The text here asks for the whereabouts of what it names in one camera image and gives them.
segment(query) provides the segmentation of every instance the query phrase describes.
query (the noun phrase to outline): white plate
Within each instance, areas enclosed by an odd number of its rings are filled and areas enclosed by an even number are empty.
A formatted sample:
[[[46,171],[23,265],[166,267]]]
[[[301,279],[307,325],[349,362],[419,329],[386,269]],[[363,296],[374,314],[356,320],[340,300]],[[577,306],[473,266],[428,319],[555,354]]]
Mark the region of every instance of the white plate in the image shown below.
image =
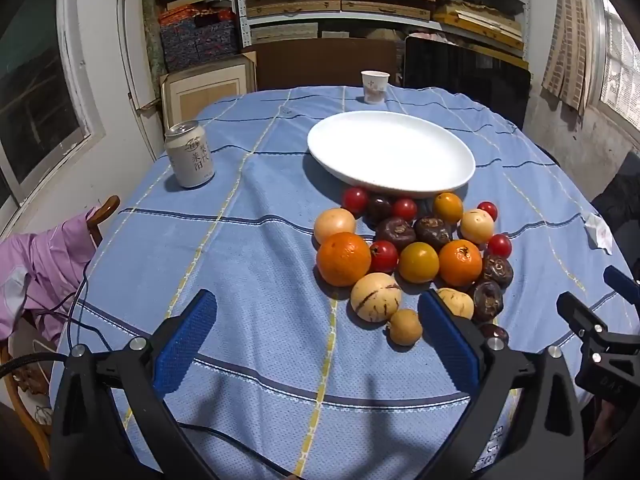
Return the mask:
[[[347,112],[316,124],[306,142],[311,155],[352,186],[413,198],[466,184],[473,153],[437,124],[393,112]]]

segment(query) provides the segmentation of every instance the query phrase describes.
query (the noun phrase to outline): window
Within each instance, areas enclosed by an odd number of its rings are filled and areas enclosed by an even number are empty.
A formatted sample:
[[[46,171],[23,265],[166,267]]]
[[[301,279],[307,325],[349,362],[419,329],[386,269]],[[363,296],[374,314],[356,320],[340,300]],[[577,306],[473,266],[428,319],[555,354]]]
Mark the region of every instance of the window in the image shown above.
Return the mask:
[[[0,37],[0,206],[15,212],[88,135],[74,106],[65,0],[25,0]],[[10,208],[7,202],[13,202]],[[8,220],[0,218],[0,231]]]
[[[593,0],[593,15],[592,102],[640,141],[640,50],[609,0]]]

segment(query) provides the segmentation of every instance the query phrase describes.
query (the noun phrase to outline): blue tablecloth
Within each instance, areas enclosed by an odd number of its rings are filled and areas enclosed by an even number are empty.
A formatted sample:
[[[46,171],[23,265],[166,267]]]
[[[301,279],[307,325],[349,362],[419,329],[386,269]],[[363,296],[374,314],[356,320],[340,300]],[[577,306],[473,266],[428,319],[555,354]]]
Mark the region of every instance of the blue tablecloth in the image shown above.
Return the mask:
[[[610,330],[639,329],[633,308],[602,281],[606,266],[628,268],[617,246],[613,256],[590,248],[580,215],[591,205],[513,124],[466,96],[390,88],[372,107],[362,89],[296,88],[210,105],[198,118],[216,176],[183,190],[162,156],[100,245],[78,314],[121,348],[181,312],[200,288],[211,290],[218,320],[167,405],[177,420],[231,434],[308,479],[413,478],[468,401],[424,340],[393,350],[382,328],[357,326],[347,302],[314,277],[314,219],[340,202],[345,185],[308,154],[306,135],[323,118],[365,109],[427,119],[473,151],[476,174],[459,193],[465,208],[496,203],[497,231],[511,237],[515,279],[497,321],[512,348],[560,345],[577,372],[580,342],[556,313],[566,290]],[[361,221],[357,232],[372,235]],[[416,303],[416,290],[404,294],[402,306]],[[95,334],[72,333],[74,343],[103,350]],[[57,368],[53,395],[59,376]],[[115,395],[126,419],[124,394]],[[494,459],[515,399],[479,465]],[[155,465],[134,420],[127,433],[142,462]],[[188,437],[222,479],[277,478],[225,442]]]

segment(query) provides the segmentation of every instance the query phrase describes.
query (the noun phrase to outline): white napkin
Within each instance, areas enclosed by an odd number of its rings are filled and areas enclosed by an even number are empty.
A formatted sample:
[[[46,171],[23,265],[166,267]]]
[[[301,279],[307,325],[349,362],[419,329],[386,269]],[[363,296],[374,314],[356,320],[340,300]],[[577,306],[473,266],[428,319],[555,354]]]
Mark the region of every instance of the white napkin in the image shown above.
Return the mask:
[[[593,213],[582,215],[584,220],[584,228],[587,229],[589,238],[601,249],[607,251],[607,254],[613,254],[613,235],[607,223],[599,216]]]

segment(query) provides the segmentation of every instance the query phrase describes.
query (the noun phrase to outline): curtain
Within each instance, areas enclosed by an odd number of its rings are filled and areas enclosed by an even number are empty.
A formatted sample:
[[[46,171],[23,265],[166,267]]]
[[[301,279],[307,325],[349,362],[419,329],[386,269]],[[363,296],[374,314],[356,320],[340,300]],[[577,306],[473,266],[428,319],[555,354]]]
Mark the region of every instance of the curtain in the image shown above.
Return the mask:
[[[587,1],[558,0],[543,88],[584,112],[587,70]]]

